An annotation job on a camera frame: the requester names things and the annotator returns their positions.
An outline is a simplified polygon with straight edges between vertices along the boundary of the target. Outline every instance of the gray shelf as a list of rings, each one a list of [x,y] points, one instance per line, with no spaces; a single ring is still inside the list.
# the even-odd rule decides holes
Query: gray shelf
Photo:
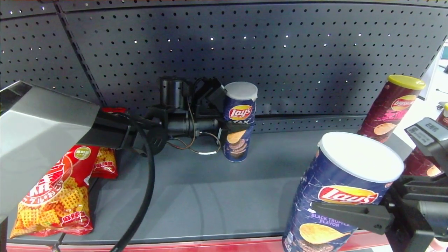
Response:
[[[327,132],[254,134],[242,163],[167,146],[155,157],[153,200],[131,243],[280,235],[300,177]],[[215,148],[207,138],[195,146]],[[402,158],[411,151],[396,136],[389,146]],[[117,180],[99,180],[90,192],[94,231],[66,235],[62,244],[114,244],[131,223],[144,194],[147,163],[124,152],[119,164]]]

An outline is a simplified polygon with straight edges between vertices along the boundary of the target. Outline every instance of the snack bag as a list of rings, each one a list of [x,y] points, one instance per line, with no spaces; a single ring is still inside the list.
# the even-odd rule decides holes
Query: snack bag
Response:
[[[88,187],[99,147],[73,146],[31,189],[17,207],[10,238],[85,235],[93,230]]]
[[[111,148],[101,147],[95,160],[92,172],[94,178],[117,178],[118,171],[116,169],[115,152]]]

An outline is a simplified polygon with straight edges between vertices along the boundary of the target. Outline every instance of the red snack bag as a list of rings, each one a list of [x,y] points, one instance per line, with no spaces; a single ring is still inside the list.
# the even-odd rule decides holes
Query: red snack bag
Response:
[[[93,167],[92,177],[111,179],[118,177],[115,152],[113,149],[105,147],[99,148],[98,156],[96,157]]]
[[[126,113],[125,108],[102,108],[101,110],[106,113]]]
[[[389,75],[357,134],[386,142],[425,86],[414,77]]]
[[[448,103],[445,104],[444,111],[436,120],[441,125],[448,127]],[[427,160],[425,155],[416,147],[405,160],[405,171],[403,175],[429,176],[435,177],[442,171],[431,161]]]
[[[73,146],[22,199],[10,238],[85,235],[89,216],[89,178],[99,147]]]

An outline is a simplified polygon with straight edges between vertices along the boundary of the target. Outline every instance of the lay's chip can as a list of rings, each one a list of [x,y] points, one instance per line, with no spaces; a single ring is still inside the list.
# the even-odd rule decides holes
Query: lay's chip can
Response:
[[[248,125],[247,130],[227,135],[224,143],[224,156],[231,162],[246,159],[250,136],[255,123],[255,110],[258,88],[249,82],[232,82],[225,87],[224,120]]]
[[[323,135],[297,188],[284,251],[338,251],[358,228],[316,213],[312,202],[378,204],[403,166],[398,154],[373,139],[345,132]]]
[[[358,134],[386,142],[425,86],[423,81],[411,76],[389,75]]]

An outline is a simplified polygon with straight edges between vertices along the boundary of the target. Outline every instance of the wire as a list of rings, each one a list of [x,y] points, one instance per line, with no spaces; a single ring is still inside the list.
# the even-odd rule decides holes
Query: wire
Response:
[[[146,185],[146,191],[145,196],[143,197],[142,204],[140,205],[140,209],[138,210],[137,214],[134,217],[134,220],[132,221],[131,225],[129,225],[126,232],[123,234],[123,236],[120,238],[120,240],[115,244],[115,246],[111,249],[111,252],[120,252],[123,251],[123,249],[128,245],[129,241],[134,236],[135,232],[137,232],[140,224],[143,221],[143,218],[145,217],[146,212],[148,211],[149,204],[152,199],[152,194],[154,192],[154,178],[155,178],[155,165],[154,165],[154,155],[152,154],[149,140],[146,137],[145,131],[140,126],[139,123],[137,123],[137,120],[132,118],[131,116],[123,113],[116,113],[117,115],[120,115],[122,117],[125,117],[129,120],[131,125],[137,129],[138,134],[146,139],[144,142],[145,149],[146,149],[146,155],[148,157],[148,184]]]
[[[175,145],[173,143],[168,143],[169,145],[171,145],[174,148],[179,149],[179,150],[186,150],[186,149],[190,148],[193,145],[194,140],[196,139],[196,126],[194,125],[193,113],[191,112],[190,103],[187,102],[187,106],[188,106],[188,112],[190,113],[189,122],[190,122],[190,119],[191,119],[191,121],[193,123],[193,139],[191,140],[191,143],[187,145],[182,140],[180,140],[178,138],[173,138],[173,139],[181,141],[182,143],[185,144],[185,147],[179,147],[179,146],[177,146],[177,145]]]
[[[214,151],[214,152],[198,152],[198,151],[194,150],[194,149],[191,148],[191,147],[189,147],[188,149],[191,150],[192,152],[196,153],[196,154],[199,154],[199,155],[212,155],[212,154],[217,154],[218,151],[220,151],[220,149],[221,149],[221,142],[220,142],[219,138],[218,138],[217,136],[213,135],[212,133],[208,133],[208,132],[205,132],[205,131],[201,131],[200,134],[207,134],[207,135],[211,135],[212,137],[214,137],[214,138],[218,141],[218,145],[219,145],[219,146],[218,146],[218,149],[217,149],[216,151]],[[177,137],[176,137],[176,138],[173,138],[173,140],[177,140],[177,141],[183,143],[185,146],[187,146],[187,144],[186,144],[184,141],[182,141],[181,139],[179,139],[179,138],[177,138]],[[173,144],[173,143],[170,143],[170,142],[167,142],[167,143],[168,143],[169,145],[171,145],[171,146],[174,147],[174,144]]]

